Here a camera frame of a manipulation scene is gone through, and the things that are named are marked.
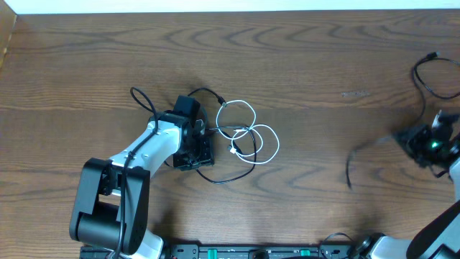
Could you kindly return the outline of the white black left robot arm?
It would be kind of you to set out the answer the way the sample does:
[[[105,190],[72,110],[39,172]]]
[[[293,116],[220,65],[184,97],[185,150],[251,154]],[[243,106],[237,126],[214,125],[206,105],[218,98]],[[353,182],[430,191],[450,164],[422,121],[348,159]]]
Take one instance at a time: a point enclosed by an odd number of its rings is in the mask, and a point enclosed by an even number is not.
[[[169,157],[187,171],[213,164],[201,109],[174,108],[151,117],[146,130],[107,160],[84,164],[70,238],[107,250],[107,258],[160,258],[161,237],[147,229],[150,180]]]

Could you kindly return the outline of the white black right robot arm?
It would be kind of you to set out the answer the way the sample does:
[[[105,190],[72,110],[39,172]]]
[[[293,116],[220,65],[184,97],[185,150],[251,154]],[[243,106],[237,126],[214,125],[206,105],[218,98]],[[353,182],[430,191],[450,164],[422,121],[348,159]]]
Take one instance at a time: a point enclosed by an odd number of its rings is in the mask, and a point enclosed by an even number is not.
[[[455,202],[412,240],[381,233],[358,242],[352,258],[458,258],[459,257],[459,136],[450,122],[424,124],[398,132],[393,138],[421,168],[438,166],[436,178],[448,176]]]

